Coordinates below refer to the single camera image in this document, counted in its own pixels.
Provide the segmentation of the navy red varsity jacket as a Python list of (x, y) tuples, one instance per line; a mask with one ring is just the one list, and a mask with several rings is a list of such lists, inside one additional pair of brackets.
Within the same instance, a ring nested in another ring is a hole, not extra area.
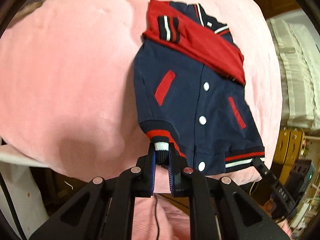
[(199, 4), (151, 0), (134, 61), (138, 123), (167, 166), (169, 146), (207, 176), (242, 170), (265, 149), (245, 102), (244, 57)]

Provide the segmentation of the pink bed blanket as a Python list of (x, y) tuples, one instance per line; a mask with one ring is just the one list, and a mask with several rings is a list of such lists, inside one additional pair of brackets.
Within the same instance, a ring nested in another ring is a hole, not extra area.
[[(281, 120), (279, 63), (253, 0), (199, 3), (244, 55), (245, 99), (271, 166)], [(69, 177), (118, 176), (146, 154), (133, 59), (149, 0), (46, 0), (1, 37), (1, 137)]]

